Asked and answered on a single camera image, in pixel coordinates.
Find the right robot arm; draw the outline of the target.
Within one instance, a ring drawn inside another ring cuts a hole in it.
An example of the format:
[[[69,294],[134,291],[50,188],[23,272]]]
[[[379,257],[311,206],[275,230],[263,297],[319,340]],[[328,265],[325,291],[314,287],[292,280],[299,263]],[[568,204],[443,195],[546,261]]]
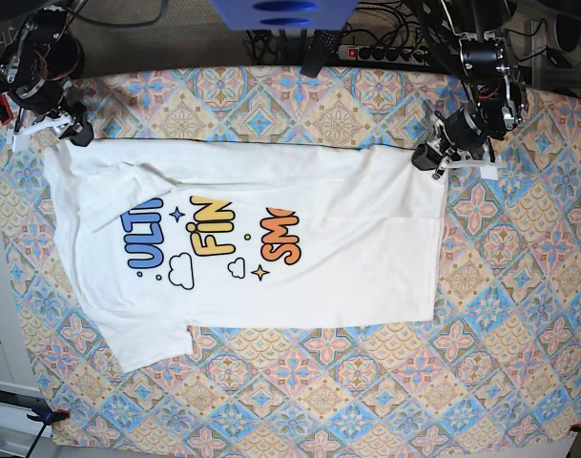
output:
[[[12,126],[12,149],[21,151],[31,136],[50,129],[77,147],[94,138],[82,93],[85,53],[58,5],[34,10],[8,26],[0,37],[0,124]]]

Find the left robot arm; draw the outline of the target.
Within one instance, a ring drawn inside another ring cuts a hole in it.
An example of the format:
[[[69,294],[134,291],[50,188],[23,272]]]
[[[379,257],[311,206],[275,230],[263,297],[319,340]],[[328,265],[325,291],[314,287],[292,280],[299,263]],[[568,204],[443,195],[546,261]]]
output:
[[[428,55],[465,89],[467,102],[449,115],[435,112],[433,131],[417,146],[413,165],[438,179],[474,168],[496,180],[505,166],[492,142],[527,116],[529,103],[518,59],[506,36],[507,1],[408,1]]]

